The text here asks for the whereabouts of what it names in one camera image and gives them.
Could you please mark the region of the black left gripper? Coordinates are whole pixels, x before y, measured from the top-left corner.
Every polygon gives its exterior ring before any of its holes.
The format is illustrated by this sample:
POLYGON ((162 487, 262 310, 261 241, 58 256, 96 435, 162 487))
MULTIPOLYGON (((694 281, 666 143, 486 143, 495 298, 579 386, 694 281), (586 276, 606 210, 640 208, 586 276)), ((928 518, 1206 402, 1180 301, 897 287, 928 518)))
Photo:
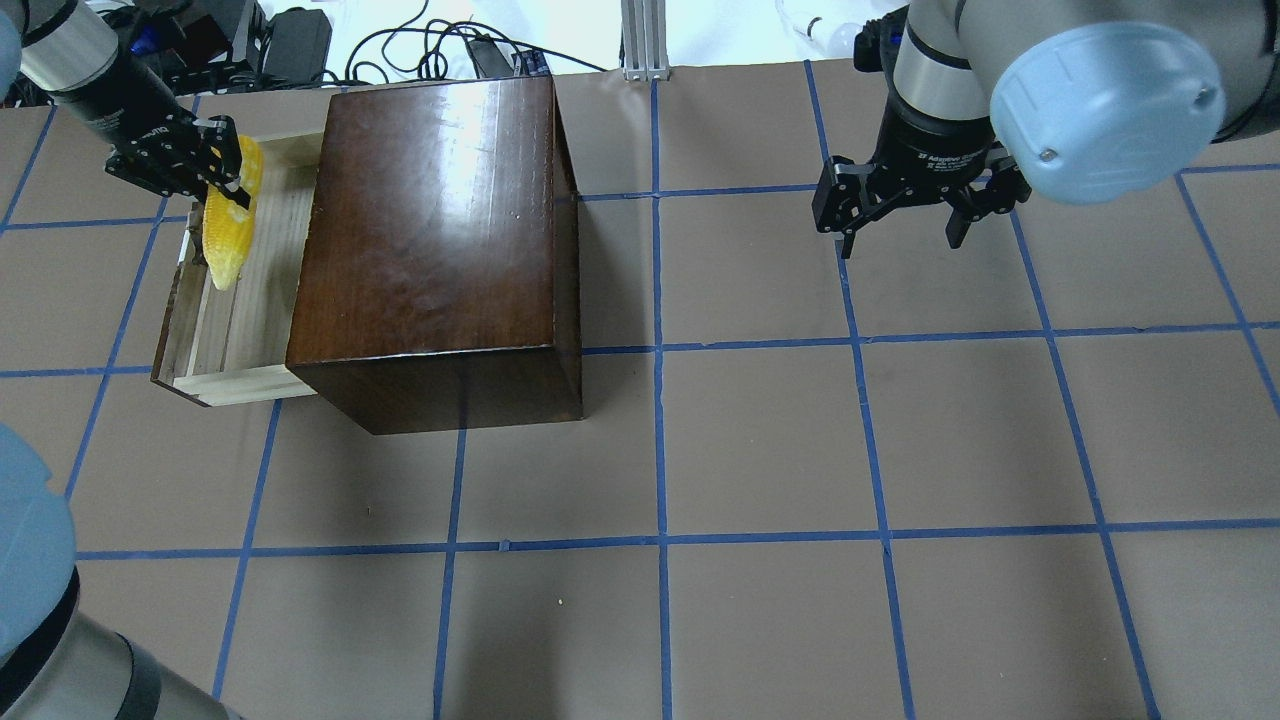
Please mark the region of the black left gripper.
POLYGON ((253 179, 230 117, 197 118, 151 70, 106 70, 84 86, 93 128, 113 147, 108 169, 155 193, 253 209, 253 179))

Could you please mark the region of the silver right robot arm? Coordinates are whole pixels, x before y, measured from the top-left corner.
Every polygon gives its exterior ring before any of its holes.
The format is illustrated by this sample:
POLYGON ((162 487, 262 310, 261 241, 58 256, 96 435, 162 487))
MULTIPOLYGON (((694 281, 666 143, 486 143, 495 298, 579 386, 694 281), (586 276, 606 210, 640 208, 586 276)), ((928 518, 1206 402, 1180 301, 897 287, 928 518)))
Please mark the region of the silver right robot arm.
POLYGON ((947 205, 957 249, 1034 193, 1111 202, 1277 129, 1275 1, 910 1, 852 59, 887 97, 870 159, 833 155, 815 186, 842 258, 900 209, 947 205))

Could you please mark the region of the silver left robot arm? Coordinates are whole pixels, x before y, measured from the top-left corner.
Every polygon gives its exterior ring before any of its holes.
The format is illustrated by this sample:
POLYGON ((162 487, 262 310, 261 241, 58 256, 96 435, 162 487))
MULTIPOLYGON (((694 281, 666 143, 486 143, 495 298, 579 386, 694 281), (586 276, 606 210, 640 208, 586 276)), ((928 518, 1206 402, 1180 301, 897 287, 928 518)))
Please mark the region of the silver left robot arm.
POLYGON ((232 719, 218 700, 270 413, 202 411, 140 370, 179 249, 51 108, 3 111, 3 716, 232 719))

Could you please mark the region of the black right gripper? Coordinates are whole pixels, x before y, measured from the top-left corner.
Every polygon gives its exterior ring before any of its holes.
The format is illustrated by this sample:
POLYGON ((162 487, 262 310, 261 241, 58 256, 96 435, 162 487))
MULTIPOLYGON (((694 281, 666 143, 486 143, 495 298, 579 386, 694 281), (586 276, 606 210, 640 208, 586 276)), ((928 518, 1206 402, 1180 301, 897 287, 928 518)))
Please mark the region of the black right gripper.
POLYGON ((972 186, 993 143, 988 117, 941 119, 888 100, 870 164, 824 160, 812 200, 815 229, 838 234, 840 256, 849 260, 858 233, 872 223, 870 211, 945 201, 952 209, 945 236, 951 249, 960 249, 972 225, 1009 214, 1032 193, 1020 167, 991 167, 987 183, 972 186))

